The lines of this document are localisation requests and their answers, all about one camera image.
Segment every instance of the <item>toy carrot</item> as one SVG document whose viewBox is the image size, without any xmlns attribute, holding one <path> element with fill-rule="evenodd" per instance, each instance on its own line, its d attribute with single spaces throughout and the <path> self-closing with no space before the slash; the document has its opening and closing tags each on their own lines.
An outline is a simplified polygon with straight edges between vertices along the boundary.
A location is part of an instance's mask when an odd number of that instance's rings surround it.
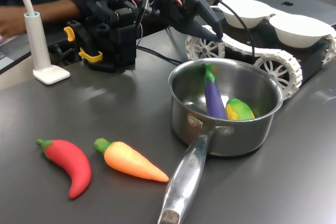
<svg viewBox="0 0 336 224">
<path fill-rule="evenodd" d="M 109 166 L 120 172 L 160 182 L 169 181 L 167 175 L 125 143 L 110 143 L 104 138 L 99 138 L 93 147 L 104 155 Z"/>
</svg>

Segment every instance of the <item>purple eggplant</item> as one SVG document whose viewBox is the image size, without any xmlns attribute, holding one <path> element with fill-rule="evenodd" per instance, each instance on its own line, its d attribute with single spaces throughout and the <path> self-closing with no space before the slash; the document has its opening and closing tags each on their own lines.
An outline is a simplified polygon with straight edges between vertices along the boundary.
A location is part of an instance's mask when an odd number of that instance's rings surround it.
<svg viewBox="0 0 336 224">
<path fill-rule="evenodd" d="M 205 101 L 206 113 L 213 118 L 227 119 L 217 81 L 211 72 L 210 64 L 205 64 Z"/>
</svg>

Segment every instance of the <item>white wheel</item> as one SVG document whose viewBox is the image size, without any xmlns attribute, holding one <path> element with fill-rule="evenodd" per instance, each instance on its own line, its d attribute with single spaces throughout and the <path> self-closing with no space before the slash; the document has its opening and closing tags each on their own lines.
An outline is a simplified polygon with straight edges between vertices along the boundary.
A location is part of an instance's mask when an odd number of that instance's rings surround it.
<svg viewBox="0 0 336 224">
<path fill-rule="evenodd" d="M 282 87 L 283 98 L 287 99 L 296 93 L 302 84 L 301 68 L 294 71 L 291 63 L 298 64 L 294 57 L 285 62 L 281 61 L 280 58 L 261 57 L 256 60 L 254 66 L 268 72 Z"/>
<path fill-rule="evenodd" d="M 185 51 L 189 60 L 225 57 L 224 43 L 207 41 L 190 35 L 185 41 Z"/>
</svg>

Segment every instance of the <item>lamp base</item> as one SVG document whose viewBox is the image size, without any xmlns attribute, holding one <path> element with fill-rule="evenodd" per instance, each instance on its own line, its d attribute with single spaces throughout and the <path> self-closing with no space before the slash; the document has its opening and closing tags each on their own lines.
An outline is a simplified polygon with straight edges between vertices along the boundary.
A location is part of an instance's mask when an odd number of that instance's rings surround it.
<svg viewBox="0 0 336 224">
<path fill-rule="evenodd" d="M 50 85 L 70 77 L 70 73 L 67 70 L 55 65 L 34 69 L 33 75 L 37 80 L 46 85 Z"/>
</svg>

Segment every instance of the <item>plastic vegetable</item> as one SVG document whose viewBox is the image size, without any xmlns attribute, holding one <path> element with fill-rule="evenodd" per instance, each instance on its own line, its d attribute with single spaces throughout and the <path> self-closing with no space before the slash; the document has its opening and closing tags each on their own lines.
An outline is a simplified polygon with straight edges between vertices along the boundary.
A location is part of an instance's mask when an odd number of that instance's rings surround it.
<svg viewBox="0 0 336 224">
<path fill-rule="evenodd" d="M 110 143 L 104 138 L 99 138 L 93 147 L 104 155 L 109 166 L 120 172 L 160 182 L 169 181 L 167 175 L 125 143 Z"/>
<path fill-rule="evenodd" d="M 210 64 L 205 64 L 205 102 L 206 113 L 219 119 L 227 119 L 217 81 L 211 72 Z"/>
<path fill-rule="evenodd" d="M 75 144 L 65 140 L 37 140 L 47 158 L 62 167 L 71 177 L 69 198 L 75 199 L 88 187 L 91 167 L 84 152 Z"/>
<path fill-rule="evenodd" d="M 226 103 L 226 114 L 229 120 L 250 120 L 255 118 L 249 106 L 236 98 Z"/>
</svg>

